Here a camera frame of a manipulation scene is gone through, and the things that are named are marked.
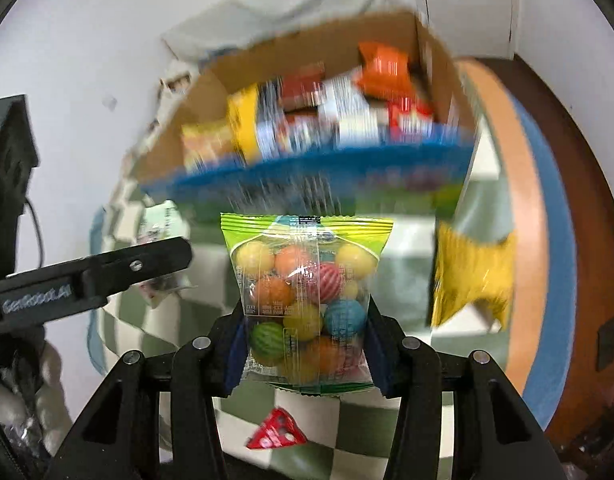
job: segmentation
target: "orange stripe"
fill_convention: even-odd
[[[510,187],[517,237],[516,283],[505,373],[522,394],[538,350],[547,295],[549,253],[543,191],[506,88],[477,61],[461,60],[457,66],[469,76],[481,99]]]

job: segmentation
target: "checkered tablecloth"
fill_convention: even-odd
[[[483,242],[501,239],[512,227],[504,172],[481,114],[480,142],[464,200],[454,219],[459,231]],[[158,127],[134,150],[149,149]],[[102,251],[135,243],[144,209],[152,205],[128,175],[129,156],[110,203],[105,208]],[[359,211],[370,215],[378,211]],[[492,328],[468,306],[442,327],[429,326],[429,290],[434,253],[434,218],[390,215],[395,219],[383,251],[373,296],[381,312],[395,317],[408,335],[438,351],[467,355],[490,352],[504,368],[509,334]],[[238,288],[218,223],[189,224],[194,259],[188,276],[194,288],[171,294],[150,306],[137,288],[110,298],[98,310],[95,329],[101,354],[92,360],[110,370],[119,356],[140,349],[146,356],[178,349],[208,333],[213,321],[228,314]],[[248,450],[244,444],[274,406],[291,413],[309,438],[303,446]],[[217,423],[225,452],[294,479],[379,479],[383,477],[396,424],[399,399],[386,400],[377,389],[340,397],[306,397],[266,383],[242,381],[228,399],[215,399]],[[169,396],[161,395],[161,445],[170,445]],[[439,478],[449,479],[453,451],[452,396],[443,394]]]

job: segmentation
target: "green striped gumball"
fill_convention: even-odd
[[[283,327],[278,323],[258,323],[249,335],[251,353],[261,365],[275,365],[285,355]]]

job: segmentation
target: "black cable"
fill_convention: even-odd
[[[31,218],[34,221],[34,228],[36,229],[36,239],[38,240],[38,268],[44,266],[44,244],[42,243],[42,233],[40,232],[40,223],[38,222],[38,217],[36,216],[36,210],[34,206],[31,204],[31,201],[25,197],[24,203],[27,204],[29,211],[31,212]]]

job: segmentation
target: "wooden floor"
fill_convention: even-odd
[[[554,152],[570,203],[577,244],[574,352],[565,389],[546,433],[566,446],[614,394],[614,361],[596,371],[597,333],[614,318],[614,200],[580,130],[545,83],[520,58],[481,59],[523,104]]]

